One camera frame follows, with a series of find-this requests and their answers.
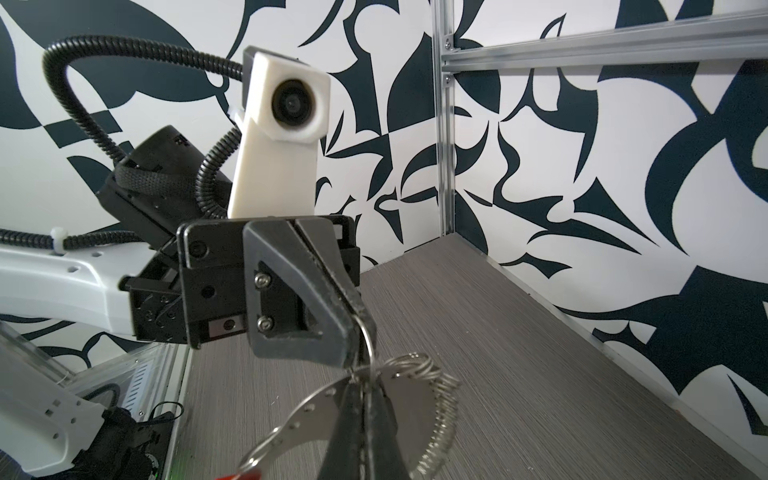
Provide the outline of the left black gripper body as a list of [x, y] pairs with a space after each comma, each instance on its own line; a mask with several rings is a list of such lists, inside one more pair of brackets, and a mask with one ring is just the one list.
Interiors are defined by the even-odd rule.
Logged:
[[139, 274], [121, 280], [134, 336], [193, 348], [248, 336], [242, 232], [260, 219], [183, 224]]

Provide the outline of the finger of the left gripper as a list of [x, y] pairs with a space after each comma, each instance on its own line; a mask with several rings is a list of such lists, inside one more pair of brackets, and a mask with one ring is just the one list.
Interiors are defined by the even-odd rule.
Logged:
[[317, 272], [296, 233], [299, 218], [253, 220], [243, 228], [248, 340], [260, 358], [300, 360], [348, 368], [325, 349], [329, 330], [318, 322], [310, 276]]
[[310, 286], [317, 296], [318, 322], [329, 330], [325, 350], [341, 360], [372, 360], [376, 355], [376, 324], [360, 285], [360, 248], [350, 217], [302, 217], [296, 233], [306, 246], [317, 272]]

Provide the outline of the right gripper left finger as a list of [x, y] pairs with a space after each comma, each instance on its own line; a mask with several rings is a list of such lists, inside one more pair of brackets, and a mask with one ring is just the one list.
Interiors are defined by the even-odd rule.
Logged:
[[348, 384], [342, 394], [334, 425], [317, 480], [361, 478], [363, 395], [359, 383]]

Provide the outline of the large keyring with red handle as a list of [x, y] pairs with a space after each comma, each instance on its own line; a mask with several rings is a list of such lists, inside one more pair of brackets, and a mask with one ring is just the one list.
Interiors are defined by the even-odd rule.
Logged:
[[426, 353], [408, 353], [385, 362], [358, 360], [342, 379], [307, 397], [241, 460], [237, 479], [264, 479], [283, 454], [310, 442], [331, 439], [345, 387], [359, 383], [363, 395], [379, 381], [394, 411], [397, 443], [409, 479], [432, 479], [453, 445], [458, 419], [458, 379]]

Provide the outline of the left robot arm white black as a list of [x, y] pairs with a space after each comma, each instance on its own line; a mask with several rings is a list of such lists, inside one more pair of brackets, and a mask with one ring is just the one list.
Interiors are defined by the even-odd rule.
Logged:
[[242, 334], [261, 358], [369, 365], [354, 223], [313, 212], [317, 139], [247, 121], [202, 154], [161, 129], [99, 192], [123, 230], [2, 232], [2, 312], [193, 348]]

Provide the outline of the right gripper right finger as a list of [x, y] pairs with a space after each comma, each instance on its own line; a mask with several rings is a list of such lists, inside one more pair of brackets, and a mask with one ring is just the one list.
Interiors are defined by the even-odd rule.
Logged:
[[394, 411], [379, 381], [364, 393], [363, 402], [364, 479], [409, 479], [397, 443]]

